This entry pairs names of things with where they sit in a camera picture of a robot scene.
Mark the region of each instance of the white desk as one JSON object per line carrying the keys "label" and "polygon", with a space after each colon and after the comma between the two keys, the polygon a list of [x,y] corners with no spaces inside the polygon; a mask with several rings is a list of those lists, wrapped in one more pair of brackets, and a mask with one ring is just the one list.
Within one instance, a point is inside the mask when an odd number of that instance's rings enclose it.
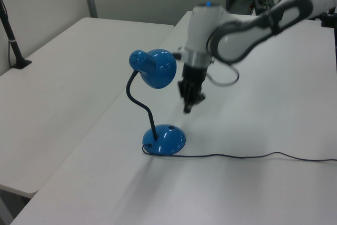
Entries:
{"label": "white desk", "polygon": [[[184,44],[188,13],[160,48]],[[206,100],[184,115],[176,81],[132,94],[156,124],[181,127],[180,154],[337,156],[333,31],[305,21],[254,49],[240,81],[203,84]],[[218,79],[233,77],[213,66]],[[127,78],[120,78],[126,84]],[[19,224],[335,224],[337,164],[155,158],[141,151],[146,112],[121,93],[25,209]]]}
{"label": "white desk", "polygon": [[32,197],[173,26],[84,18],[0,77],[0,189]]}

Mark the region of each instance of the lamp base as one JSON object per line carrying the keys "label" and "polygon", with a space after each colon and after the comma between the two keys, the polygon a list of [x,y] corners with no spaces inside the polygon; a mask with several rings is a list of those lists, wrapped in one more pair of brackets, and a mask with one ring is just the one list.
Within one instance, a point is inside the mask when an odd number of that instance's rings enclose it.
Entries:
{"label": "lamp base", "polygon": [[181,150],[186,142],[184,132],[173,125],[157,125],[158,139],[153,138],[152,130],[146,131],[143,137],[145,150],[153,155],[172,155]]}

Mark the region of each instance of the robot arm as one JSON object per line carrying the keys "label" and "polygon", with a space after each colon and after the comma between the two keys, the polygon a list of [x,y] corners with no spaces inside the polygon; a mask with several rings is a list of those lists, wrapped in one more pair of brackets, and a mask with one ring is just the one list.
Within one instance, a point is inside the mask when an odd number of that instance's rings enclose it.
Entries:
{"label": "robot arm", "polygon": [[281,0],[258,18],[241,22],[222,6],[210,2],[194,7],[182,52],[183,80],[179,82],[184,112],[205,99],[201,84],[212,57],[226,64],[243,60],[259,43],[299,21],[337,6],[337,0]]}

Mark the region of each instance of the black cable holder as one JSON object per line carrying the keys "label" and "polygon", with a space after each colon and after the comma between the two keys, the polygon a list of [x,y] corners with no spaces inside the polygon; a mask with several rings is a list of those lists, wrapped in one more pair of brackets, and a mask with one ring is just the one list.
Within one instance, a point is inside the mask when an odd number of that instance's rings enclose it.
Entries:
{"label": "black cable holder", "polygon": [[146,105],[144,105],[143,103],[136,100],[134,97],[132,97],[132,95],[130,93],[130,87],[131,87],[132,81],[134,80],[134,78],[137,76],[138,73],[139,73],[139,71],[133,71],[132,72],[132,74],[130,76],[130,79],[128,80],[127,85],[126,85],[126,95],[133,103],[135,103],[136,105],[139,105],[140,107],[144,108],[147,111],[148,119],[150,120],[153,139],[158,140],[158,135],[157,135],[157,132],[156,132],[156,128],[155,128],[155,125],[154,125],[154,120],[153,120],[153,116],[152,116],[152,112],[151,112],[150,108],[148,108]]}
{"label": "black cable holder", "polygon": [[21,70],[24,67],[30,65],[32,63],[32,61],[26,60],[22,57],[21,51],[19,49],[19,45],[17,44],[17,41],[16,41],[16,38],[14,36],[13,30],[12,30],[11,25],[9,23],[7,10],[6,10],[6,7],[5,7],[5,4],[4,4],[3,0],[0,0],[0,19],[1,19],[1,22],[4,26],[5,32],[7,34],[8,42],[12,46],[12,49],[13,49],[13,52],[14,52],[15,58],[16,58],[16,64],[14,64],[11,67]]}

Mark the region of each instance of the lamp head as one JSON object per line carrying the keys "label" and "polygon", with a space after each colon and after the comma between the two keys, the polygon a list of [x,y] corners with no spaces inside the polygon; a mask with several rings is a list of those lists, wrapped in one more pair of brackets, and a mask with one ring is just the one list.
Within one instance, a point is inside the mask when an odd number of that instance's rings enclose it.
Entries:
{"label": "lamp head", "polygon": [[174,56],[166,50],[144,52],[136,50],[129,58],[130,66],[139,71],[142,79],[150,87],[161,89],[174,79],[177,64]]}

